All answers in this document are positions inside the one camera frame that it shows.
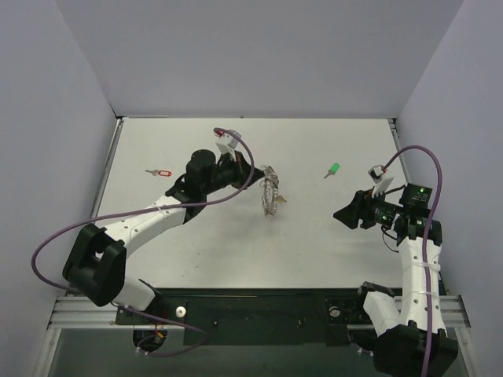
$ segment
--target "screw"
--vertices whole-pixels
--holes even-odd
[[[336,318],[340,315],[340,310],[337,309],[337,306],[330,306],[329,314],[331,317]]]

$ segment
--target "green cap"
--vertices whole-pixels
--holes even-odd
[[[330,171],[332,171],[333,173],[337,172],[338,169],[340,168],[340,165],[338,163],[334,163],[332,165],[332,167],[330,168]]]

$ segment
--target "white cable tie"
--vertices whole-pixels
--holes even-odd
[[[412,293],[415,293],[417,295],[430,295],[433,298],[439,298],[439,294],[435,292],[428,292],[428,291],[411,291],[409,292],[409,295]]]
[[[420,267],[428,267],[429,269],[438,273],[440,271],[440,264],[425,263],[425,262],[411,262],[410,265],[418,265]]]
[[[157,208],[160,214],[163,214],[163,206],[154,206],[154,207]]]

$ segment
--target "key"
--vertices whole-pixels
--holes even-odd
[[[158,170],[157,175],[160,175],[161,177],[170,177],[171,172],[169,170]]]
[[[326,179],[327,177],[331,176],[331,175],[335,175],[335,173],[338,171],[340,165],[338,163],[334,163],[332,165],[332,167],[329,169],[329,172],[327,173],[327,175],[325,175],[323,177],[323,179]]]
[[[325,175],[325,176],[323,177],[323,179],[326,179],[327,177],[329,177],[329,176],[331,176],[331,175],[334,175],[334,174],[335,174],[335,172],[333,172],[333,171],[329,170],[329,172],[327,173],[327,175]]]

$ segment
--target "small white knob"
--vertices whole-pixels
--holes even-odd
[[[183,318],[187,314],[187,309],[184,308],[183,306],[179,306],[176,308],[176,317],[178,318]]]

